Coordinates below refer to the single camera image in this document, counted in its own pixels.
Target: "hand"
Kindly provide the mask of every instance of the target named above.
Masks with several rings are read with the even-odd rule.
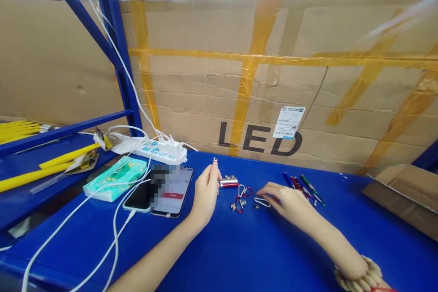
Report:
[[[213,162],[205,168],[195,185],[195,198],[189,217],[205,227],[213,215],[219,192],[219,180],[222,180],[218,163]]]
[[[297,189],[268,182],[256,194],[262,195],[279,214],[309,235],[325,220]]]

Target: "black smartphone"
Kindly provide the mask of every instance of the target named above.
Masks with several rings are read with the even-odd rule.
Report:
[[[147,213],[151,210],[151,182],[141,183],[137,189],[123,203],[125,210],[135,210],[138,212]]]
[[[182,166],[169,170],[169,167],[151,173],[151,190],[154,193],[151,212],[166,218],[178,218],[195,170]]]

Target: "power strip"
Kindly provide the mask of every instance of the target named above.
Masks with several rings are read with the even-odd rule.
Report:
[[[133,152],[138,156],[151,158],[164,164],[178,165],[187,159],[187,149],[177,141],[149,141],[146,144],[136,148]]]

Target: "blue pen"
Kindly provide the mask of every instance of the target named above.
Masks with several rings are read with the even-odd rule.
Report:
[[[297,189],[297,188],[295,187],[295,185],[293,184],[293,182],[292,182],[291,176],[289,176],[289,175],[287,174],[287,172],[283,172],[283,176],[284,176],[284,178],[286,179],[287,184],[290,186],[290,188],[292,188],[292,189]]]

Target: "forearm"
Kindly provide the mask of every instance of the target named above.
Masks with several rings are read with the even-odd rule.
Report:
[[[339,271],[348,280],[356,280],[366,274],[368,264],[344,235],[321,217],[320,226],[309,235],[326,251]]]
[[[109,291],[155,291],[202,228],[203,226],[195,219],[190,218],[190,216],[187,217],[165,239],[119,278]]]

